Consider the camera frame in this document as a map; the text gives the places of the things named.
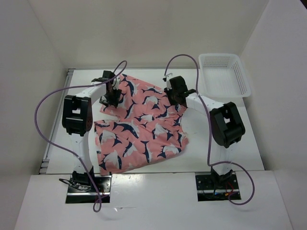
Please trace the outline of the pink shark print shorts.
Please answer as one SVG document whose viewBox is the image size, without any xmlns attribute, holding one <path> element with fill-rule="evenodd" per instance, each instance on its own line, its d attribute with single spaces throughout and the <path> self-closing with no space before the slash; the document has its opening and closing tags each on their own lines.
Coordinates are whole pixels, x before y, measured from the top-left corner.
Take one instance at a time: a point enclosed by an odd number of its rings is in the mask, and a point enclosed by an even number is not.
<svg viewBox="0 0 307 230">
<path fill-rule="evenodd" d="M 117 106 L 100 112 L 116 119 L 94 122 L 101 175 L 124 173 L 181 154 L 189 140 L 181 126 L 185 107 L 171 105 L 159 87 L 122 74 Z"/>
</svg>

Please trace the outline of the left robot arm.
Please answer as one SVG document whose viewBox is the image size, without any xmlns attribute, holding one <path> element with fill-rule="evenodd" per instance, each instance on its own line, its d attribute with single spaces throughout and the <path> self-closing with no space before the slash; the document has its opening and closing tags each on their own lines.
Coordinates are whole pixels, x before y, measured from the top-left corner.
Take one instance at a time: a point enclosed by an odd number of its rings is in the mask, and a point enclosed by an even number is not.
<svg viewBox="0 0 307 230">
<path fill-rule="evenodd" d="M 106 105 L 118 105 L 121 93 L 118 86 L 119 77 L 105 70 L 102 77 L 92 80 L 90 86 L 64 98 L 62 126 L 70 137 L 76 157 L 71 183 L 86 192 L 96 185 L 89 152 L 89 132 L 94 123 L 92 105 L 98 100 Z"/>
</svg>

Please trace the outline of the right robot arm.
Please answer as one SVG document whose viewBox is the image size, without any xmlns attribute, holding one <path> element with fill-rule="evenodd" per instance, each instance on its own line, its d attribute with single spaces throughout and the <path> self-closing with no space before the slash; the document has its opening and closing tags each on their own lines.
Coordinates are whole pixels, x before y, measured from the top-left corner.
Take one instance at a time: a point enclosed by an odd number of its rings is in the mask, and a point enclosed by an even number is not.
<svg viewBox="0 0 307 230">
<path fill-rule="evenodd" d="M 246 132 L 236 104 L 221 103 L 199 94 L 195 89 L 189 90 L 181 76 L 168 74 L 163 81 L 166 82 L 164 92 L 172 105 L 182 105 L 207 116 L 211 138 L 207 157 L 211 168 L 210 181 L 214 189 L 222 188 L 230 180 L 237 143 Z"/>
</svg>

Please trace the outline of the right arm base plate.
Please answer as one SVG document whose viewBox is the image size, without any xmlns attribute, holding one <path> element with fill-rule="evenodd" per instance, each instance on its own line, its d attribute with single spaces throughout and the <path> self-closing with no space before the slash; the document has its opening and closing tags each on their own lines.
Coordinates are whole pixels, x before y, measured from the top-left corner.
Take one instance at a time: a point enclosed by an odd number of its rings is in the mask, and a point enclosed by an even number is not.
<svg viewBox="0 0 307 230">
<path fill-rule="evenodd" d="M 197 198 L 199 202 L 241 200 L 240 190 L 236 174 L 233 172 L 230 178 L 221 184 L 215 185 L 210 172 L 195 173 Z"/>
</svg>

